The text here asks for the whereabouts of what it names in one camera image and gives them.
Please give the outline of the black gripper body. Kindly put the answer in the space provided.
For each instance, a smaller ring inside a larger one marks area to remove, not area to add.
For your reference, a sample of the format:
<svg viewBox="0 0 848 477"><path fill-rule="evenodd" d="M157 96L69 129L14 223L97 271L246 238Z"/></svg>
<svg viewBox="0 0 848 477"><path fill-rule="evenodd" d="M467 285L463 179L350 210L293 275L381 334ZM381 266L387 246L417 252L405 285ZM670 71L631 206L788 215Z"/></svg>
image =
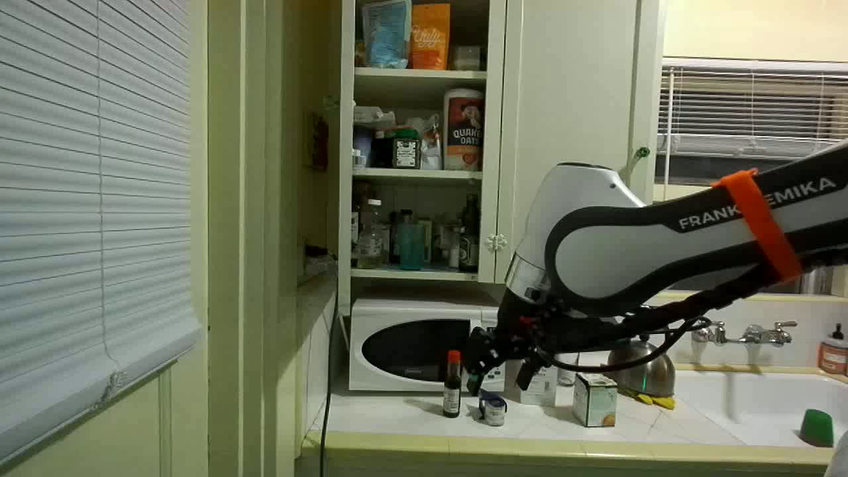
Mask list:
<svg viewBox="0 0 848 477"><path fill-rule="evenodd" d="M500 334L499 328L477 327L463 346L467 386L480 389L481 380L507 361L520 361L530 349L523 336Z"/></svg>

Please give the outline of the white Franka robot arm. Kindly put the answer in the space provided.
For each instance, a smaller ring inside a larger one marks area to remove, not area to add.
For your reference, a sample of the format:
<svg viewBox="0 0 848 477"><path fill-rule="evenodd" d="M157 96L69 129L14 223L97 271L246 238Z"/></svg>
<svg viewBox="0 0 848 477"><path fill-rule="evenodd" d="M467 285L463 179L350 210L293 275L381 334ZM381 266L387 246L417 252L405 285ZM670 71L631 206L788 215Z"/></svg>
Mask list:
<svg viewBox="0 0 848 477"><path fill-rule="evenodd" d="M841 266L846 250L848 144L654 203L613 168L561 162L528 213L499 324L468 334L467 386L507 361L530 383L572 352L647 334L675 344L705 313Z"/></svg>

